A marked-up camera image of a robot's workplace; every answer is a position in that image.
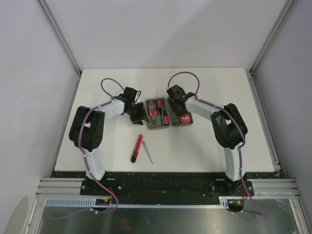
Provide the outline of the pink black pliers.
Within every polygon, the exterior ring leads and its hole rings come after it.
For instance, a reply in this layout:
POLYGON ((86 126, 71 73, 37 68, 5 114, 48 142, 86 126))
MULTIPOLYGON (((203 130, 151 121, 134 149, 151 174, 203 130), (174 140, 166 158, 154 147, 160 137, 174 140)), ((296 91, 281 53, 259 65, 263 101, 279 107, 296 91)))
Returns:
POLYGON ((158 115, 158 112, 157 112, 157 105, 154 101, 148 103, 148 114, 151 119, 151 123, 153 125, 156 125, 157 123, 156 117, 158 115))

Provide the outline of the pink black utility knife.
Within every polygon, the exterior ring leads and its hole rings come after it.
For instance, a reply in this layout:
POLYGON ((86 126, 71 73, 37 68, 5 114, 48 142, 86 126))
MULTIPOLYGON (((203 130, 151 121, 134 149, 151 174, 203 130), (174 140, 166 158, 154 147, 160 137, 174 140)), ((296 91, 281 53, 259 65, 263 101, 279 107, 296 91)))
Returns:
POLYGON ((133 153, 132 153, 132 156, 131 156, 131 162, 132 163, 135 163, 137 160, 137 156, 138 156, 142 141, 143 141, 143 135, 139 134, 137 141, 136 141, 136 144, 135 144, 135 147, 134 147, 134 150, 133 150, 133 153))

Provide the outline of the small pink handle screwdriver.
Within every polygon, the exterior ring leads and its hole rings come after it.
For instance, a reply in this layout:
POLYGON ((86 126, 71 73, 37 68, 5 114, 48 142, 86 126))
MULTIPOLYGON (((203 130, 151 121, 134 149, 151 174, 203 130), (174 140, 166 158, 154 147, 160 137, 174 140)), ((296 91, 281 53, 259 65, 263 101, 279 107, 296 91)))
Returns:
POLYGON ((169 118, 168 118, 167 114, 163 114, 163 124, 164 124, 164 126, 169 125, 169 118))

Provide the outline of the red tape measure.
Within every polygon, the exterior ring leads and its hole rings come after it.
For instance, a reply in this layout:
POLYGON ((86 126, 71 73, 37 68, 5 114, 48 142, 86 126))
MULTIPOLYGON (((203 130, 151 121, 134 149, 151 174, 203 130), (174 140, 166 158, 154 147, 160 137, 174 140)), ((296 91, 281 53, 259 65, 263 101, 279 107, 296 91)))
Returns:
POLYGON ((185 115, 179 117, 179 122, 181 124, 190 124, 190 123, 192 123, 192 118, 189 114, 185 114, 185 115))

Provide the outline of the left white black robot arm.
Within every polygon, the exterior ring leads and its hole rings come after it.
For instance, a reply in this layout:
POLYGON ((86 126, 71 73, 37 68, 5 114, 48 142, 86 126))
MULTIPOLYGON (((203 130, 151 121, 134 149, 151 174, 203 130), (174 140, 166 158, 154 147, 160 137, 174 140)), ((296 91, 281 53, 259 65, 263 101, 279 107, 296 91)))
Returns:
POLYGON ((69 139, 83 154, 86 175, 92 179, 91 190, 104 194, 108 183, 103 180, 106 173, 99 147, 104 135, 104 122, 110 118, 127 114, 133 125, 149 122, 143 102, 137 101, 141 91, 126 87, 122 94, 93 108, 79 106, 69 132, 69 139))

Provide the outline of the grey plastic tool case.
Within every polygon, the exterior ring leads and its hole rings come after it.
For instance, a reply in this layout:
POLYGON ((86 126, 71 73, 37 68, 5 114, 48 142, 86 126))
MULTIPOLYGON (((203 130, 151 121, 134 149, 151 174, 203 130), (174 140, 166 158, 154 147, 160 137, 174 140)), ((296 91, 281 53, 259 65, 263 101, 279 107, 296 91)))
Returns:
POLYGON ((170 126, 172 127, 184 127, 184 126, 190 126, 193 124, 194 120, 193 120, 193 117, 192 117, 192 114, 191 113, 187 113, 191 116, 192 118, 192 123, 190 124, 181 124, 179 122, 179 117, 177 117, 174 112, 172 111, 171 109, 171 106, 169 104, 169 97, 167 98, 164 98, 164 97, 157 97, 157 98, 152 98, 152 99, 146 99, 145 100, 145 105, 146 105, 146 108, 147 108, 147 117, 149 119, 149 123, 147 123, 147 128, 149 130, 160 130, 160 129, 165 129, 165 128, 169 128, 170 126), (157 104, 157 100, 158 99, 161 99, 163 101, 163 107, 164 107, 164 111, 163 111, 163 114, 167 114, 168 115, 168 118, 169 118, 169 125, 168 126, 164 126, 163 124, 163 117, 161 117, 158 113, 156 119, 157 119, 157 123, 156 125, 153 125, 151 123, 151 119, 149 117, 149 114, 148 114, 148 103, 149 102, 155 102, 157 104))

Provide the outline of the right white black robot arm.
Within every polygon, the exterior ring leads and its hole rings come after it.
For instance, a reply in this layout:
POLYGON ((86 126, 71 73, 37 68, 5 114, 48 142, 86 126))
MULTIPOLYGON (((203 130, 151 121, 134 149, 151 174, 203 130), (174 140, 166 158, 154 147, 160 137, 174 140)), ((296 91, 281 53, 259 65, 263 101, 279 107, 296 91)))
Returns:
POLYGON ((236 105, 222 106, 198 98, 195 93, 185 91, 178 85, 167 89, 169 104, 176 116, 197 114, 211 121, 214 136, 224 149, 228 179, 225 191, 237 195, 242 191, 245 172, 242 163, 242 147, 246 144, 247 126, 236 105))

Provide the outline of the clear tester screwdriver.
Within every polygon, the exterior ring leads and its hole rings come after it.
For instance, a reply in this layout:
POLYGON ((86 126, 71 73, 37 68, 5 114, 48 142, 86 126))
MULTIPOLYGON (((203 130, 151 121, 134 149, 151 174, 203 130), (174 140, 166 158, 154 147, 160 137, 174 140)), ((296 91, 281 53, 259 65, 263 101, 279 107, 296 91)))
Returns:
POLYGON ((142 146, 143 146, 143 148, 144 148, 144 150, 145 150, 145 152, 146 152, 146 155, 147 155, 147 157, 149 158, 151 164, 153 165, 154 163, 153 163, 153 161, 152 161, 152 158, 151 158, 151 156, 150 156, 150 153, 149 153, 149 151, 148 151, 148 147, 147 147, 145 141, 142 141, 142 146))

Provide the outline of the pink handle bit screwdriver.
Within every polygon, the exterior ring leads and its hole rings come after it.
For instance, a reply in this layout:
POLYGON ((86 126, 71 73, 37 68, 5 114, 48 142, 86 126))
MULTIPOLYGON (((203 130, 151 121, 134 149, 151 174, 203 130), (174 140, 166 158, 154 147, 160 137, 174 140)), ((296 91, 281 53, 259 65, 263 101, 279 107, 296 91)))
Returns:
POLYGON ((161 99, 157 100, 157 110, 158 110, 159 115, 163 117, 164 107, 163 107, 163 101, 161 99))

